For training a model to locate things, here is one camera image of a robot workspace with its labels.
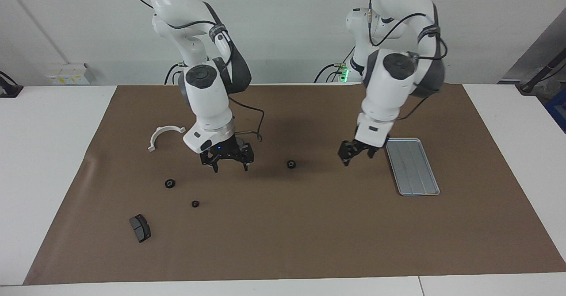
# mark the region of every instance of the brown table surface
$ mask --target brown table surface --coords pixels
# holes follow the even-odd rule
[[[363,97],[360,85],[234,95],[267,112],[264,141],[245,136],[248,173],[222,161],[215,174],[178,133],[147,151],[156,127],[194,123],[177,87],[117,88],[25,284],[566,272],[462,86],[392,130],[422,140],[435,197],[400,196],[384,151],[342,165]],[[238,129],[256,128],[256,112],[231,108]],[[141,244],[137,214],[152,230]]]

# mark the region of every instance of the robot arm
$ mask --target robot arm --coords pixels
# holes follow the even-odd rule
[[[154,30],[178,48],[184,61],[180,88],[196,115],[184,143],[215,172],[221,159],[240,161],[247,171],[253,151],[249,143],[235,137],[228,94],[246,90],[251,74],[228,30],[212,7],[201,0],[150,1],[155,10]],[[198,35],[208,35],[221,57],[208,58]]]
[[[362,82],[367,88],[362,111],[358,115],[356,136],[352,141],[342,142],[338,151],[346,166],[362,151],[367,149],[368,156],[372,158],[378,149],[385,146],[400,108],[410,94],[427,98],[438,92],[444,82],[442,58],[445,54],[441,55],[443,41],[432,1],[374,2],[375,10],[354,10],[346,19],[348,29],[356,39],[357,54],[354,53],[350,66],[363,75]],[[400,22],[405,24],[403,28],[380,27],[381,23]],[[387,38],[398,38],[405,28],[411,28],[417,34],[418,52],[402,53],[375,48],[378,44],[374,44],[374,38],[381,43],[385,31],[386,35],[390,34]]]

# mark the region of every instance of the green indicator light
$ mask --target green indicator light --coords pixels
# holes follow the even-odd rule
[[[342,74],[340,75],[340,81],[341,82],[347,82],[349,74],[350,74],[350,70],[348,68],[342,68]]]

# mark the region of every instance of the white table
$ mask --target white table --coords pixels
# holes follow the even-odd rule
[[[536,98],[521,96],[513,86],[465,89],[566,258],[566,135]],[[25,88],[16,99],[0,100],[0,284],[22,284],[114,91],[115,87]],[[566,273],[0,288],[0,296],[140,293],[563,296]]]

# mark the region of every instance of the small black wheel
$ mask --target small black wheel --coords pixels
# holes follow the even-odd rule
[[[168,179],[167,181],[165,181],[165,187],[167,189],[172,189],[175,187],[175,180],[174,179]]]

